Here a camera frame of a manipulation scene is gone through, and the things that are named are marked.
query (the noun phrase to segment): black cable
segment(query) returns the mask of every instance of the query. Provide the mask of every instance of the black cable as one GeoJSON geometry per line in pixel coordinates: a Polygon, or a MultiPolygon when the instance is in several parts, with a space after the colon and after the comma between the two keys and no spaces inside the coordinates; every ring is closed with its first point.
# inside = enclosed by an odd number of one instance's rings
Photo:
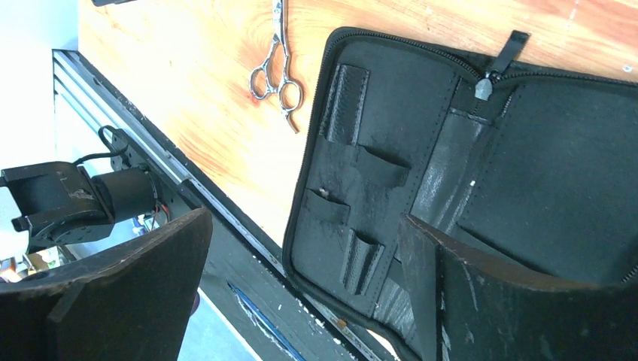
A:
{"type": "Polygon", "coordinates": [[[94,154],[89,154],[87,156],[83,156],[80,159],[73,162],[73,165],[80,165],[86,162],[87,160],[91,160],[91,159],[111,158],[114,156],[121,156],[122,154],[126,152],[126,150],[129,149],[129,142],[126,140],[126,138],[122,137],[122,139],[126,141],[126,146],[124,146],[122,149],[116,150],[113,147],[113,145],[111,145],[111,143],[108,142],[108,139],[104,135],[105,130],[108,130],[109,132],[111,132],[113,136],[121,132],[121,130],[115,129],[112,126],[101,126],[100,129],[98,129],[98,136],[100,140],[110,150],[110,152],[109,153],[94,153],[94,154]]]}

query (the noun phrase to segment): wooden tabletop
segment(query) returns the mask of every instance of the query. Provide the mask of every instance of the wooden tabletop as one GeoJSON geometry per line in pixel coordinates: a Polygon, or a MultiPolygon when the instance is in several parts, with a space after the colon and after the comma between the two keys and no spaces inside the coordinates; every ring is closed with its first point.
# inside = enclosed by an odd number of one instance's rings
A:
{"type": "Polygon", "coordinates": [[[517,29],[532,34],[519,60],[638,81],[636,0],[289,0],[290,77],[305,93],[295,135],[276,96],[259,102],[248,91],[272,39],[270,1],[80,4],[80,52],[279,244],[337,27],[491,55],[517,29]]]}

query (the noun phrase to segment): open zippered case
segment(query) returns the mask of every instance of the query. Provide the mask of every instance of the open zippered case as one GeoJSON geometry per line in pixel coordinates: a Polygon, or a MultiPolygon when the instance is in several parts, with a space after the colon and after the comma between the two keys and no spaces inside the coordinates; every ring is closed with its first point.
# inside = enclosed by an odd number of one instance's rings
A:
{"type": "Polygon", "coordinates": [[[402,359],[638,357],[638,86],[528,38],[328,39],[284,267],[402,359]]]}

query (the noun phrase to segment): black cylinder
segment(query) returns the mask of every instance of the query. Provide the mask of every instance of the black cylinder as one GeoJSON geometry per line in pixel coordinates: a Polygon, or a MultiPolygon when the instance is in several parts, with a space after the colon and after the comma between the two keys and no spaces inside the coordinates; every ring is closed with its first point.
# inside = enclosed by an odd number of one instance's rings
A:
{"type": "Polygon", "coordinates": [[[152,212],[156,190],[151,177],[140,168],[124,169],[92,178],[115,222],[152,212]]]}

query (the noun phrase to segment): scissors blade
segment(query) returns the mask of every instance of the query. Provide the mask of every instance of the scissors blade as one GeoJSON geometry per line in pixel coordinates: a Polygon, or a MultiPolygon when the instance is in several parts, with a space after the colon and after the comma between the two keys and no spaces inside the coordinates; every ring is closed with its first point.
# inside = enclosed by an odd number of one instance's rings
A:
{"type": "Polygon", "coordinates": [[[286,32],[286,6],[285,0],[272,0],[272,25],[275,27],[275,37],[284,43],[286,32]]]}

